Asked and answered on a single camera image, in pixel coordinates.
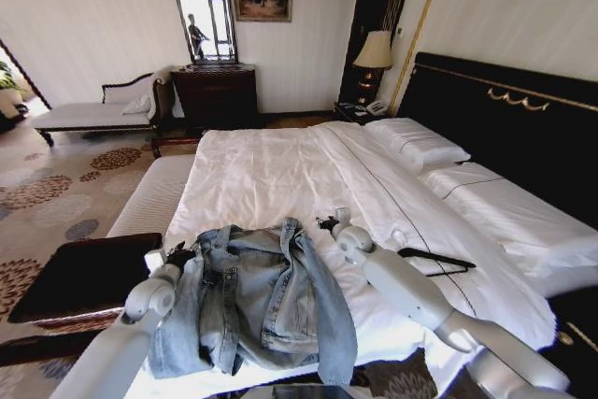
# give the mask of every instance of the gold trim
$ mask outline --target gold trim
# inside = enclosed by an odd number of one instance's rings
[[[585,103],[581,103],[581,102],[578,102],[575,100],[569,100],[568,98],[562,98],[562,97],[558,97],[556,95],[550,95],[549,93],[539,93],[537,91],[530,91],[529,89],[518,88],[517,86],[511,86],[510,84],[499,83],[498,81],[493,81],[491,79],[478,78],[478,77],[473,77],[471,75],[465,75],[460,72],[454,72],[452,70],[441,69],[440,67],[434,67],[433,65],[416,63],[416,66],[435,70],[437,72],[442,72],[443,74],[453,75],[455,77],[467,78],[467,79],[471,79],[473,81],[479,81],[481,83],[491,84],[492,86],[495,86],[497,88],[503,88],[503,89],[515,91],[518,93],[524,93],[526,95],[530,95],[531,97],[544,98],[546,100],[550,100],[551,102],[562,103],[562,104],[568,105],[570,107],[581,107],[581,108],[587,109],[589,111],[598,112],[598,107],[595,107],[594,105],[587,105]]]
[[[415,45],[420,38],[420,32],[423,28],[423,24],[426,22],[426,16],[428,15],[428,9],[430,9],[430,5],[432,4],[432,0],[426,0],[425,5],[423,6],[423,10],[421,11],[420,22],[418,23],[418,28],[411,39],[411,45],[409,46],[409,52],[405,58],[405,62],[403,63],[403,68],[401,69],[401,75],[399,75],[399,79],[396,81],[396,86],[394,87],[394,92],[392,93],[392,100],[391,105],[389,106],[389,111],[391,112],[391,116],[396,115],[396,96],[399,94],[399,89],[401,88],[401,84],[403,84],[403,78],[405,78],[405,74],[407,68],[409,67],[409,62],[411,61],[411,57],[413,56],[413,50],[415,50]]]
[[[571,330],[573,332],[575,332],[577,335],[579,335],[579,338],[581,338],[583,341],[585,341],[588,346],[590,346],[590,348],[594,349],[596,352],[598,352],[598,346],[590,340],[590,338],[585,335],[583,332],[581,332],[577,326],[575,326],[572,322],[567,322],[567,326],[569,326],[571,328]]]
[[[509,94],[509,92],[504,93],[503,95],[497,95],[494,93],[494,91],[492,90],[492,88],[488,88],[488,90],[486,91],[486,94],[492,99],[492,100],[504,100],[506,101],[509,105],[512,106],[516,106],[516,105],[522,105],[523,107],[525,107],[528,111],[532,111],[532,112],[536,112],[536,111],[546,111],[546,108],[548,107],[548,105],[550,105],[550,102],[546,102],[544,105],[541,105],[539,107],[533,107],[532,105],[530,105],[529,103],[529,97],[525,97],[522,98],[521,100],[511,100],[511,96]]]
[[[573,341],[573,338],[571,338],[571,336],[569,334],[566,334],[565,332],[558,332],[557,340],[559,340],[566,346],[573,346],[573,344],[575,343],[575,341]]]

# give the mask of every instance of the black headboard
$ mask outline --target black headboard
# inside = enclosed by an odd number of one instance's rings
[[[598,83],[420,52],[398,115],[598,229]]]

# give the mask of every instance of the dresser drawer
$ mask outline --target dresser drawer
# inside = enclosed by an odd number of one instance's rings
[[[186,67],[172,74],[188,128],[257,125],[253,66]]]

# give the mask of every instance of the doorway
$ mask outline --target doorway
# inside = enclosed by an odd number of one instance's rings
[[[0,132],[50,107],[10,50],[0,40]]]

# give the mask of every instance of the carpet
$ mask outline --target carpet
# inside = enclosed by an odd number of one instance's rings
[[[51,149],[26,122],[0,135],[0,343],[50,332],[10,324],[7,315],[58,247],[107,234],[154,160],[149,132],[53,136],[56,145]],[[194,148],[163,149],[163,155],[183,152],[194,152]],[[46,398],[74,361],[62,358],[0,368],[0,397]],[[317,382],[318,377],[290,380],[301,381]],[[403,362],[356,367],[353,383],[391,399],[436,395],[422,350]],[[485,396],[463,374],[445,397]]]

